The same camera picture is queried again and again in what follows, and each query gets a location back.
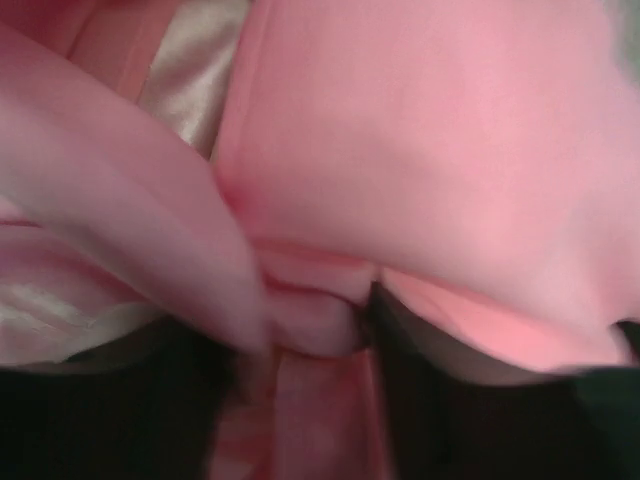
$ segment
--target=pink fabric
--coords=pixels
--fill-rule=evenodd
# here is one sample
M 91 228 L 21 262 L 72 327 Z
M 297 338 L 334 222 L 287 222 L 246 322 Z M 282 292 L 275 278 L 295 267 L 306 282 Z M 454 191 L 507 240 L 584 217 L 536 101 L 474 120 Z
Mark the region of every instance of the pink fabric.
M 638 314 L 640 105 L 603 2 L 256 0 L 215 178 L 121 98 L 170 3 L 0 0 L 0 240 L 47 266 L 0 281 L 81 265 L 100 302 L 275 345 L 261 400 L 229 399 L 214 478 L 388 475 L 352 354 L 374 279 L 524 368 L 628 361 L 608 327 Z

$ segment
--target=pink satin fabric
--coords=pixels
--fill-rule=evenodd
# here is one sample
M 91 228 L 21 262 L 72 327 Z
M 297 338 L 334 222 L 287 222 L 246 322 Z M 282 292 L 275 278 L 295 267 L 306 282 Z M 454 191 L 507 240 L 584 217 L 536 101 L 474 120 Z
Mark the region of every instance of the pink satin fabric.
M 215 174 L 131 103 L 176 0 L 35 3 L 0 1 L 0 236 L 46 268 L 0 282 L 77 304 L 86 268 L 109 305 L 275 347 L 212 478 L 390 478 L 355 325 L 375 279 L 527 370 L 629 361 L 640 104 L 603 2 L 256 0 Z

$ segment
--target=pink satin dress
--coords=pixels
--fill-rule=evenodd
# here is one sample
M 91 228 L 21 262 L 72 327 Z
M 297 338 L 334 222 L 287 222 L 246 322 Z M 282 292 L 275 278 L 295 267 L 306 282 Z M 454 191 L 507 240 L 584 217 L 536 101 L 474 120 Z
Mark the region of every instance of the pink satin dress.
M 388 480 L 374 281 L 526 371 L 630 363 L 640 98 L 604 4 L 0 0 L 0 364 L 168 311 L 246 353 L 211 478 Z

